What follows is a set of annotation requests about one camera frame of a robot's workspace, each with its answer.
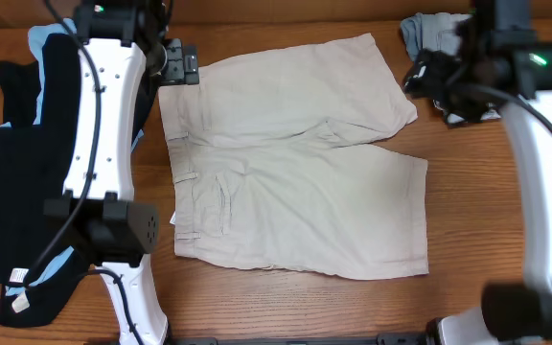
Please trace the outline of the beige khaki shorts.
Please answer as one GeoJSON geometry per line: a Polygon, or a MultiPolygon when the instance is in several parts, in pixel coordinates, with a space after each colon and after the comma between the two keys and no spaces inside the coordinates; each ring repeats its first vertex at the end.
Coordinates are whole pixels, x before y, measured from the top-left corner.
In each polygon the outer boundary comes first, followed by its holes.
{"type": "Polygon", "coordinates": [[[352,280],[427,273],[428,164],[380,146],[417,110],[370,34],[230,57],[158,99],[177,256],[352,280]]]}

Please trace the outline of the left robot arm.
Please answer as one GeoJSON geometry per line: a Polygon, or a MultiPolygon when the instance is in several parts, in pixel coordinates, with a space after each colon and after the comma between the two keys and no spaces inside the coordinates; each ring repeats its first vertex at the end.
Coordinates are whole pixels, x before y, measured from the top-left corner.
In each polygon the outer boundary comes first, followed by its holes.
{"type": "Polygon", "coordinates": [[[172,344],[150,267],[159,218],[134,199],[131,152],[136,103],[144,82],[199,82],[196,48],[167,40],[172,4],[83,1],[67,32],[79,50],[80,105],[73,156],[62,195],[44,204],[60,226],[45,249],[64,244],[102,277],[121,344],[172,344]]]}

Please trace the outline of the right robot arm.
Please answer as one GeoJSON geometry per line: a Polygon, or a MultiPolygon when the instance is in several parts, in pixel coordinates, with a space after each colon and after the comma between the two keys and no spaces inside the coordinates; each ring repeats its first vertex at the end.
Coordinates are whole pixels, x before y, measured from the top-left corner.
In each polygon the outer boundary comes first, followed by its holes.
{"type": "Polygon", "coordinates": [[[467,122],[491,107],[517,163],[525,225],[523,279],[489,283],[480,305],[387,344],[525,344],[552,340],[552,42],[541,42],[526,1],[476,1],[456,29],[455,56],[421,51],[404,90],[467,122]]]}

